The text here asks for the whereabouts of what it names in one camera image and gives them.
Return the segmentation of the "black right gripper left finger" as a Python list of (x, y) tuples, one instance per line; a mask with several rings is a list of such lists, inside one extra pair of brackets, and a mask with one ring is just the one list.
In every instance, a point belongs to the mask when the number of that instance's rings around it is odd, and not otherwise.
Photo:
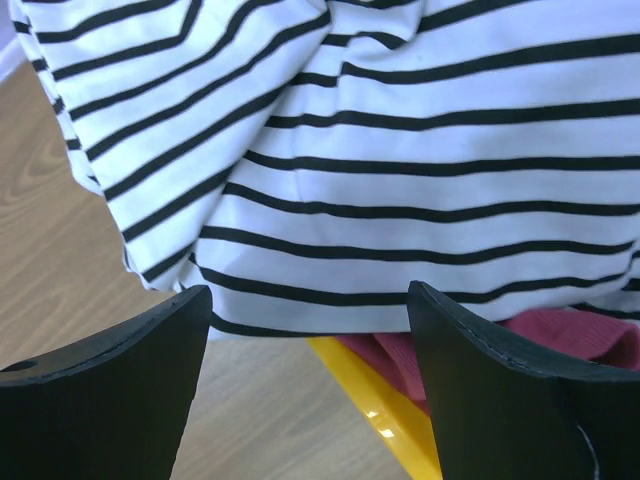
[(4, 479), (168, 479), (212, 308), (192, 287), (1, 371)]

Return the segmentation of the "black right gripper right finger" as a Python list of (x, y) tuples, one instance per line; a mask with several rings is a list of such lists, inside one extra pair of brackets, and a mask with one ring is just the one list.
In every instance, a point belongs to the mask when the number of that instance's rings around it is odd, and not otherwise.
[(635, 479), (639, 376), (570, 357), (426, 283), (407, 296), (446, 479)]

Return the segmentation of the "black white striped tank top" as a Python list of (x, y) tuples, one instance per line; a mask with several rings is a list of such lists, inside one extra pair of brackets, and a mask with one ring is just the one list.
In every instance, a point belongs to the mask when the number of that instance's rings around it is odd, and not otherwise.
[(150, 290), (244, 335), (639, 317), (635, 1), (13, 1)]

